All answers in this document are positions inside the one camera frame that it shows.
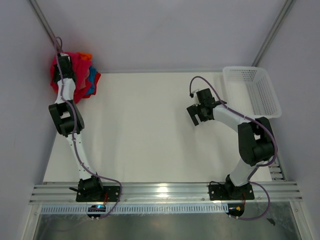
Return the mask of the magenta pink t-shirt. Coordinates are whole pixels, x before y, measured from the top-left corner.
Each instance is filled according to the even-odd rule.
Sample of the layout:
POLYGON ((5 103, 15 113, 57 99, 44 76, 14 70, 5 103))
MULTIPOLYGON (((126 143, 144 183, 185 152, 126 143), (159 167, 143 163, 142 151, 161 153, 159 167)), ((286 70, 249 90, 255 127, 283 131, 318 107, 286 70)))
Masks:
POLYGON ((75 72, 76 82, 73 100, 77 104, 91 86, 87 78, 89 77, 89 68, 92 65, 92 61, 81 59, 77 52, 65 52, 65 54, 70 56, 72 69, 75 72))

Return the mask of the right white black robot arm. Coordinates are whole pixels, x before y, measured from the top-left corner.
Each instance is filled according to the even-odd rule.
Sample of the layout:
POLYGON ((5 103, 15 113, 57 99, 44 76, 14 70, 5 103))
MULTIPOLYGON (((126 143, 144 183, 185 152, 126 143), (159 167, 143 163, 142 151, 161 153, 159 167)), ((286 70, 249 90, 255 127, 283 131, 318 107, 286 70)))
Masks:
POLYGON ((209 88, 196 93, 198 103, 186 110, 195 126, 211 120, 228 126, 237 133, 240 160, 224 183, 211 181, 211 200, 253 200, 251 177, 258 168, 275 155, 274 136, 266 117, 246 119, 227 109, 225 101, 215 100, 209 88))

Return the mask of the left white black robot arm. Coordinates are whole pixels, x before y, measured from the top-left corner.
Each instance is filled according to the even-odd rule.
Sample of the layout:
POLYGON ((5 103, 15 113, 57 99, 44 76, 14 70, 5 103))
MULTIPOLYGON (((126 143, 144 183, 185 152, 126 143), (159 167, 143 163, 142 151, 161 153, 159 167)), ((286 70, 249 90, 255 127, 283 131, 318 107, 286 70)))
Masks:
POLYGON ((58 91, 54 104, 51 104, 48 110, 57 132, 67 140, 78 168, 78 186, 70 189, 76 192, 77 202, 100 201, 105 195, 105 189, 101 179, 90 166, 84 150, 81 131, 85 125, 74 101, 76 73, 71 56, 58 53, 53 67, 53 82, 57 84, 58 91))

